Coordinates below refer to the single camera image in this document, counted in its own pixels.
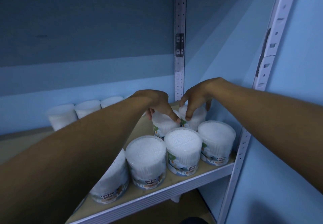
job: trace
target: hand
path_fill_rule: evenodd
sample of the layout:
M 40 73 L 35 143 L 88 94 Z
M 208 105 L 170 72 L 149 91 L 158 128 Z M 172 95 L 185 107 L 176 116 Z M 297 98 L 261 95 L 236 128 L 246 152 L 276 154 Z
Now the hand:
M 151 120 L 151 116 L 156 110 L 160 113 L 166 114 L 177 123 L 181 122 L 181 119 L 176 115 L 168 103 L 167 93 L 159 90 L 146 89 L 137 91 L 132 96 L 145 96 L 151 100 L 151 104 L 146 111 L 149 120 Z
M 215 83 L 221 82 L 224 79 L 218 77 L 213 79 L 205 80 L 192 88 L 190 88 L 186 93 L 183 95 L 180 101 L 180 107 L 184 105 L 184 103 L 188 100 L 187 111 L 186 111 L 186 120 L 191 120 L 193 116 L 193 112 L 201 107 L 204 103 L 206 103 L 205 108 L 206 110 L 210 110 L 211 102 L 214 98 L 212 96 L 212 91 L 215 89 Z

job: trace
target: shelf upright post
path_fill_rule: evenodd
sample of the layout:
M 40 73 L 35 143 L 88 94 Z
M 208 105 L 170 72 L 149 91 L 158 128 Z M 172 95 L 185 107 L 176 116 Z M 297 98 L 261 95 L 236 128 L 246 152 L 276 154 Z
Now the shelf upright post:
M 175 0 L 175 101 L 184 95 L 186 0 Z
M 273 61 L 277 53 L 277 48 L 279 46 L 292 4 L 293 0 L 275 1 L 263 45 L 263 51 L 259 59 L 253 89 L 265 91 Z M 233 198 L 250 138 L 251 134 L 245 128 L 242 128 L 237 150 L 237 157 L 220 209 L 219 218 L 217 220 L 218 224 L 224 224 L 228 215 L 229 207 Z

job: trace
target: shelf edge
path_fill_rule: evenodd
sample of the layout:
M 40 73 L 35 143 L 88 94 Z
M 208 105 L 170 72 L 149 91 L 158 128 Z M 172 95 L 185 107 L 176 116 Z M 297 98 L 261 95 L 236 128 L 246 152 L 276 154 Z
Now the shelf edge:
M 220 178 L 231 175 L 234 163 L 230 163 L 221 168 L 206 172 L 196 177 L 176 183 L 172 186 L 160 189 L 146 196 L 131 200 L 127 203 L 115 206 L 111 209 L 104 210 L 89 217 L 80 219 L 70 224 L 106 224 L 131 215 L 140 210 L 146 209 L 155 204 L 161 203 L 171 197 L 186 193 L 200 186 L 216 181 Z

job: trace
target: container lid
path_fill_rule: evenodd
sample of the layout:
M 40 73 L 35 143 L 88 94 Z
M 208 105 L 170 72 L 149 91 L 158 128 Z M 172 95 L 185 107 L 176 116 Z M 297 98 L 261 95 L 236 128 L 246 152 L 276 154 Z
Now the container lid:
M 72 110 L 74 110 L 74 104 L 65 104 L 65 105 L 50 108 L 45 112 L 45 114 L 47 116 L 60 116 Z
M 173 110 L 176 115 L 180 118 L 180 114 L 178 111 Z M 154 114 L 151 116 L 152 122 L 154 125 L 156 125 L 157 127 L 169 127 L 169 126 L 177 126 L 178 123 L 176 123 L 175 121 L 173 121 L 169 116 L 167 116 L 166 114 L 162 114 L 158 111 L 155 111 Z
M 178 111 L 179 111 L 179 113 L 181 115 L 181 118 L 185 119 L 186 111 L 187 111 L 187 105 L 184 105 L 184 106 L 180 107 Z M 192 120 L 204 119 L 205 116 L 206 116 L 206 113 L 207 113 L 207 111 L 206 111 L 206 109 L 204 107 L 199 107 L 193 112 Z
M 126 158 L 130 165 L 150 166 L 159 163 L 166 154 L 162 139 L 146 135 L 134 139 L 126 148 Z
M 90 110 L 90 109 L 93 109 L 97 106 L 100 106 L 99 100 L 88 100 L 88 101 L 84 101 L 80 104 L 77 104 L 75 106 L 75 110 Z
M 101 107 L 106 108 L 123 100 L 122 96 L 112 96 L 101 101 Z
M 236 138 L 236 131 L 220 121 L 205 121 L 198 126 L 197 131 L 203 140 L 217 144 L 233 143 Z
M 101 177 L 101 179 L 109 178 L 115 175 L 116 173 L 118 173 L 121 169 L 123 169 L 123 165 L 125 161 L 126 161 L 126 153 L 123 149 L 121 149 L 120 153 L 113 161 L 113 163 L 110 165 L 109 169 Z
M 177 155 L 191 154 L 202 148 L 200 135 L 188 128 L 175 128 L 169 131 L 165 135 L 164 141 L 167 149 Z

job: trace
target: forearm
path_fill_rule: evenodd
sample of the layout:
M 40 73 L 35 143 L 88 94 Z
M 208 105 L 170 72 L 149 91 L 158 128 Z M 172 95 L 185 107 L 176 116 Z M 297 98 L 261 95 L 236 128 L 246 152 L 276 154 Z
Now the forearm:
M 323 107 L 223 79 L 212 96 L 264 146 L 323 192 Z
M 131 97 L 101 109 L 1 165 L 0 222 L 65 222 L 150 104 L 150 98 Z

